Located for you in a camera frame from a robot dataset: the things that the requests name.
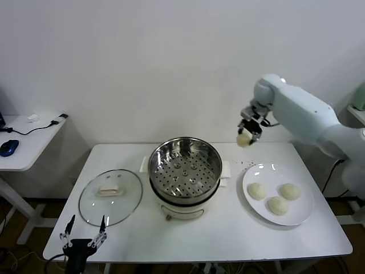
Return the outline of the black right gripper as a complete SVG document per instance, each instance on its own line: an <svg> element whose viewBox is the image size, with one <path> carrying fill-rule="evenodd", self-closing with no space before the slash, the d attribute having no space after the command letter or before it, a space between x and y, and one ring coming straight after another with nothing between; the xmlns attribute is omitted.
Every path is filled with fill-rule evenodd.
<svg viewBox="0 0 365 274"><path fill-rule="evenodd" d="M257 123L255 120L241 120L241 122L238 124L238 134L242 134L243 129L252 134L249 144L254 144L260 139L262 129L259 123Z"/></svg>

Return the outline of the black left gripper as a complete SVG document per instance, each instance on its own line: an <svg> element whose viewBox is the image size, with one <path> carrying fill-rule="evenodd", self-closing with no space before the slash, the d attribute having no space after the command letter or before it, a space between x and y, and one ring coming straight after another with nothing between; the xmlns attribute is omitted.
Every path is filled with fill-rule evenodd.
<svg viewBox="0 0 365 274"><path fill-rule="evenodd" d="M67 257L65 274L80 274L86 269L87 259L96 253L107 239L105 216L102 217L99 233L93 239L72 239L71 230L74 225L75 215L67 223L64 232L59 237L63 244L63 254Z"/></svg>

